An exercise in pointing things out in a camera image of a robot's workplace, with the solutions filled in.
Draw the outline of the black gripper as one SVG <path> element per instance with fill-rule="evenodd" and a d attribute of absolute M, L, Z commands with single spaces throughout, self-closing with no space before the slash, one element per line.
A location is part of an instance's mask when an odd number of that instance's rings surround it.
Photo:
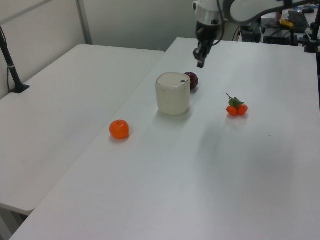
<path fill-rule="evenodd" d="M 205 61 L 209 55 L 213 42 L 218 37 L 218 31 L 221 29 L 221 25 L 205 25 L 201 22 L 196 23 L 195 36 L 199 41 L 197 47 L 193 51 L 195 59 L 198 61 L 197 67 L 203 68 Z"/>

